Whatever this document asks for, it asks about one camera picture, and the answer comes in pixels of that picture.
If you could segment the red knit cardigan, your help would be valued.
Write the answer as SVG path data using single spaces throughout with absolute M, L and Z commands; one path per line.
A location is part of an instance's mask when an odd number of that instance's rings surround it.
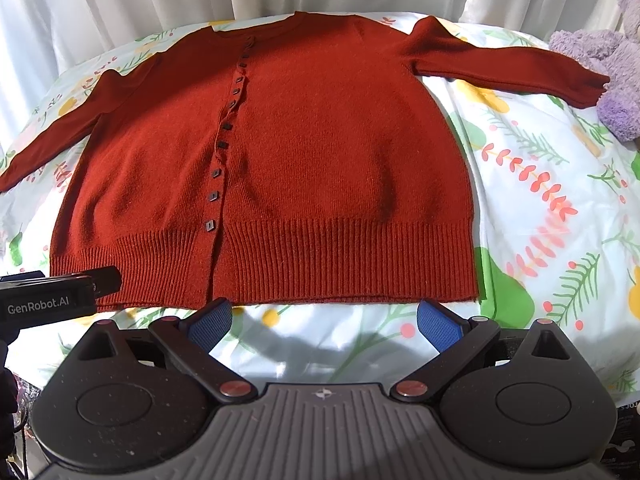
M 426 76 L 597 103 L 605 76 L 535 48 L 478 48 L 297 13 L 202 28 L 90 96 L 12 159 L 9 191 L 84 144 L 50 271 L 116 266 L 107 309 L 441 302 L 478 295 L 472 185 Z

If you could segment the purple plush toy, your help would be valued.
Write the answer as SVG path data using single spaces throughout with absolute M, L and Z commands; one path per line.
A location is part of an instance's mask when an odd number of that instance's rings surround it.
M 600 122 L 620 142 L 639 145 L 639 0 L 617 0 L 623 31 L 554 32 L 549 49 L 610 81 L 598 99 Z

